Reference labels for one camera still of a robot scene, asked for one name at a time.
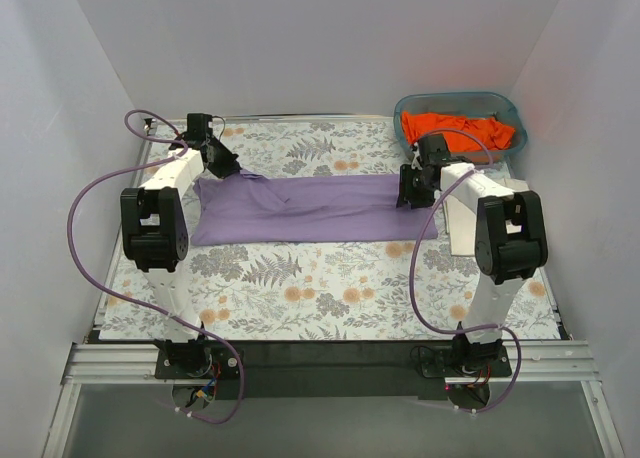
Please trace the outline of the purple t shirt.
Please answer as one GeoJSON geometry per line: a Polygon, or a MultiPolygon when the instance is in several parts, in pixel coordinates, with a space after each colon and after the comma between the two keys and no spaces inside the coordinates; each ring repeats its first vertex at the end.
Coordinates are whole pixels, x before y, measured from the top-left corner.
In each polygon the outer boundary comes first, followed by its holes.
{"type": "Polygon", "coordinates": [[[195,246],[414,240],[430,214],[396,206],[394,174],[268,179],[243,170],[200,178],[194,190],[201,204],[195,246]]]}

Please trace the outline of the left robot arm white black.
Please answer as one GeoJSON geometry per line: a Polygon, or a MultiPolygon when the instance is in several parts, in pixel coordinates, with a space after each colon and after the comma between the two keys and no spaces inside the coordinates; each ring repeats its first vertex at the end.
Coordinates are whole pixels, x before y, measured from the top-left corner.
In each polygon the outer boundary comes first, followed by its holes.
{"type": "Polygon", "coordinates": [[[218,178],[240,171],[238,156],[214,135],[215,115],[190,113],[178,138],[188,146],[170,146],[170,161],[159,165],[138,188],[121,193],[123,249],[146,278],[156,304],[169,312],[164,337],[154,345],[160,364],[178,377],[239,376],[238,359],[223,346],[208,343],[204,325],[188,292],[184,260],[189,233],[182,198],[205,170],[218,178]]]}

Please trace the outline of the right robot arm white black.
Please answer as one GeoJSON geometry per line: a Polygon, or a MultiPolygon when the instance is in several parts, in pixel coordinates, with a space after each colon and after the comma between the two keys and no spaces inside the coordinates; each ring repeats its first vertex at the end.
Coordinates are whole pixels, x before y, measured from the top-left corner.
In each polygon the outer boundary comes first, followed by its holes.
{"type": "Polygon", "coordinates": [[[500,185],[471,161],[452,156],[444,134],[436,129],[413,145],[412,163],[400,169],[397,205],[435,213],[454,197],[473,212],[480,278],[467,315],[447,333],[450,343],[418,356],[428,377],[488,375],[507,362],[505,320],[517,293],[548,259],[542,205],[537,193],[500,185]]]}

